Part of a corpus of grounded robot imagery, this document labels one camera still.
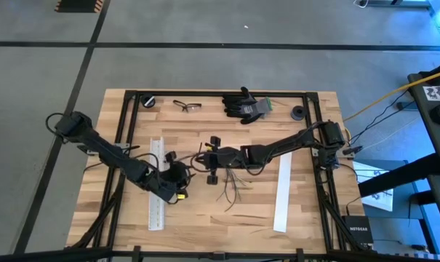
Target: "gray floor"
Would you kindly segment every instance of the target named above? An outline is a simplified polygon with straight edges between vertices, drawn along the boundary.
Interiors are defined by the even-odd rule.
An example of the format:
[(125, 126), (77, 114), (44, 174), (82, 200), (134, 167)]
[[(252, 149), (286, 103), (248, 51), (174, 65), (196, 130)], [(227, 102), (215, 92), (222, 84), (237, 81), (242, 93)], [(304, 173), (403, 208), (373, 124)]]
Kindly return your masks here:
[[(0, 1), (0, 40), (88, 41), (97, 15), (58, 14), (54, 6), (50, 0)], [(352, 1), (119, 0), (111, 2), (99, 41), (440, 45), (440, 35), (426, 11), (360, 9)], [(84, 52), (0, 47), (0, 254), (12, 250), (52, 141), (44, 118), (64, 109)], [(440, 52), (96, 49), (76, 110), (96, 119), (107, 88), (246, 86), (334, 90), (343, 116), (350, 116), (405, 84), (407, 74), (439, 64)], [(346, 126), (361, 131), (394, 98)], [(416, 118), (401, 112), (360, 144), (372, 145)], [(432, 150), (417, 119), (359, 156), (413, 161)], [(85, 162), (73, 146), (63, 147), (28, 251), (63, 247)]]

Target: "wooden tabletop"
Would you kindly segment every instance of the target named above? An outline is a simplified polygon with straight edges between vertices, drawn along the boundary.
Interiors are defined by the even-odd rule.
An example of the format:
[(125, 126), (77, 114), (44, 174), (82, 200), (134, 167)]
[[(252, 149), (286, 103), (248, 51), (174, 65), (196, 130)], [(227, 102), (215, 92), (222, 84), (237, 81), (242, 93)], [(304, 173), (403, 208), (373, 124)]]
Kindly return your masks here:
[[(115, 138), (124, 92), (107, 90), (105, 93), (96, 130), (109, 141)], [(323, 119), (339, 122), (344, 129), (336, 92), (319, 92), (319, 98)], [(202, 103), (202, 107), (198, 111), (182, 112), (172, 103), (174, 99)], [(209, 142), (212, 135), (221, 138), (221, 146), (239, 148), (269, 144), (305, 129), (304, 121), (296, 122), (289, 115), (292, 107), (302, 105), (301, 99), (271, 98), (271, 102), (273, 111), (265, 119), (242, 125), (239, 119), (225, 115), (219, 97), (157, 96), (153, 108), (139, 107), (132, 144), (140, 148), (131, 155), (149, 152), (151, 138), (163, 137), (165, 152), (176, 151), (178, 157), (182, 157), (196, 153), (199, 144)], [(312, 103), (310, 107), (315, 121)], [(124, 134), (132, 102), (128, 110)], [(351, 161), (341, 162), (352, 166)], [(87, 165), (95, 163), (98, 158), (89, 157)], [(85, 172), (67, 245), (78, 241), (97, 217), (107, 171), (107, 167), (100, 165)], [(325, 253), (310, 149), (292, 153), (286, 233), (273, 230), (278, 171), (279, 158), (258, 176), (237, 170), (236, 174), (250, 183), (239, 187), (241, 199), (227, 212), (230, 204), (225, 197), (217, 200), (224, 188), (225, 170), (217, 171), (220, 182), (216, 186), (206, 184), (206, 173), (197, 174), (188, 187), (189, 197), (176, 205), (166, 205), (162, 231), (148, 230), (148, 192), (126, 180), (114, 249), (132, 250), (139, 245), (144, 251), (295, 253), (296, 248), (302, 248), (304, 253)], [(345, 205), (360, 196), (356, 176), (349, 168), (341, 167), (334, 171), (334, 177), (340, 211), (344, 214)], [(233, 195), (231, 187), (228, 192)], [(364, 214), (360, 199), (350, 205), (350, 212), (351, 215)], [(108, 221), (103, 230), (104, 239), (108, 236)], [(329, 224), (335, 233), (334, 221)]]

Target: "ruler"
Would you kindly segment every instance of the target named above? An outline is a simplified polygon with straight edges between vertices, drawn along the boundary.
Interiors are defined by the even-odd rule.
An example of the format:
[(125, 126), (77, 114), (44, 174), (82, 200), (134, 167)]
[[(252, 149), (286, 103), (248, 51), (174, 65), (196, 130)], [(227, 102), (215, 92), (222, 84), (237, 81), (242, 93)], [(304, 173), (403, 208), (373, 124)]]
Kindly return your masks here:
[(276, 190), (273, 230), (286, 233), (289, 185), (291, 183), (292, 152), (279, 157), (278, 190)]
[[(166, 164), (164, 162), (164, 141), (150, 140), (150, 152), (159, 160), (159, 170), (165, 171)], [(155, 157), (150, 156), (150, 163), (156, 166)], [(164, 228), (164, 201), (152, 192), (148, 192), (148, 230), (156, 231)]]

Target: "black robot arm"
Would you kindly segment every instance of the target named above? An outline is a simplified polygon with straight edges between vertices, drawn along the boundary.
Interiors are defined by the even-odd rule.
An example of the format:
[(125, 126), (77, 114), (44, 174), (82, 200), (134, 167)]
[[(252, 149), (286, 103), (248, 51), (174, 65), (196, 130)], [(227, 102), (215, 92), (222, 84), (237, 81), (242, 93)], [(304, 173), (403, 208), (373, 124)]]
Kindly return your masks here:
[[(316, 128), (322, 133), (324, 144), (313, 138), (312, 131)], [(295, 135), (266, 146), (241, 146), (239, 150), (231, 147), (214, 148), (214, 154), (204, 154), (196, 158), (196, 161), (203, 164), (207, 170), (222, 167), (253, 170), (263, 168), (274, 157), (282, 154), (301, 148), (315, 148), (319, 153), (318, 166), (323, 170), (333, 170), (339, 167), (336, 152), (344, 146), (344, 143), (338, 123), (317, 122)]]
[(153, 192), (166, 202), (175, 194), (187, 197), (184, 188), (190, 178), (188, 168), (183, 163), (170, 161), (170, 168), (159, 172), (157, 167), (144, 160), (130, 158), (121, 148), (100, 137), (92, 128), (92, 120), (83, 113), (74, 111), (70, 116), (62, 116), (55, 125), (55, 134), (72, 143), (83, 143), (90, 150), (96, 151), (104, 164), (118, 167), (129, 181), (143, 190)]

